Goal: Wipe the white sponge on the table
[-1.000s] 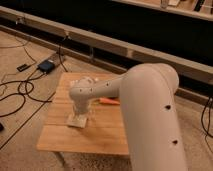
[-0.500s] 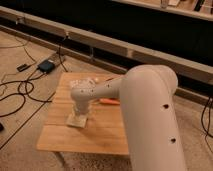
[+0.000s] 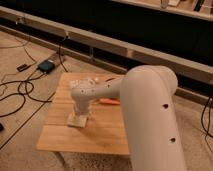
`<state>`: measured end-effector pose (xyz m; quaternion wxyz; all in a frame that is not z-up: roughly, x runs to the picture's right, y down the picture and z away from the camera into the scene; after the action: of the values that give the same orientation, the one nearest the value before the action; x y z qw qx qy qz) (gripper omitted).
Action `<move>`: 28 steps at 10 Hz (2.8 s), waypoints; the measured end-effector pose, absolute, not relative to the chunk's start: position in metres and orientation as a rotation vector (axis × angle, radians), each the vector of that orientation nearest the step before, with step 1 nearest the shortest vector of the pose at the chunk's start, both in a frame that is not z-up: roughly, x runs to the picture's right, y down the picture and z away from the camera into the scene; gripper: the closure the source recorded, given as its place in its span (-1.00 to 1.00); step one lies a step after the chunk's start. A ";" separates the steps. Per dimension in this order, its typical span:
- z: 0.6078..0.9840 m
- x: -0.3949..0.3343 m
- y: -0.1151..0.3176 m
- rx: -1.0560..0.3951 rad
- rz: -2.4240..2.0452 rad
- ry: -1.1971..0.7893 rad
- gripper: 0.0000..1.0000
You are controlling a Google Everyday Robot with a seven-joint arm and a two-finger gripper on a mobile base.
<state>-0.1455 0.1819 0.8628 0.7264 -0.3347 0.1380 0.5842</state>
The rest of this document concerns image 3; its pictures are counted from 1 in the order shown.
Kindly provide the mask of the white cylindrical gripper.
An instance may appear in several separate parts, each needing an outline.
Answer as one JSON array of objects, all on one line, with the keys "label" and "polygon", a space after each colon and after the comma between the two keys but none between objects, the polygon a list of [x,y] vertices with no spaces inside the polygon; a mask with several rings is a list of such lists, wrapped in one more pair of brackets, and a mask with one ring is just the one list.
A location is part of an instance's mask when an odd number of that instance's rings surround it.
[{"label": "white cylindrical gripper", "polygon": [[[74,103],[74,113],[77,116],[80,115],[86,115],[86,122],[91,118],[91,113],[90,112],[90,102],[89,101],[85,101],[85,100],[77,100]],[[78,117],[72,114],[71,115],[71,122],[72,123],[77,123],[78,121]]]}]

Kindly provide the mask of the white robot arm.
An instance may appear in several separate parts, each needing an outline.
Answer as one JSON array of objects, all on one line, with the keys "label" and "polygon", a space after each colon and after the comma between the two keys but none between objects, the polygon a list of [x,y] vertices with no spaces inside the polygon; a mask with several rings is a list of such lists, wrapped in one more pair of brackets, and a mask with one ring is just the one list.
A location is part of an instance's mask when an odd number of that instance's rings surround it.
[{"label": "white robot arm", "polygon": [[105,83],[81,81],[71,89],[76,115],[89,102],[118,98],[133,171],[187,171],[172,96],[178,80],[165,66],[143,65]]}]

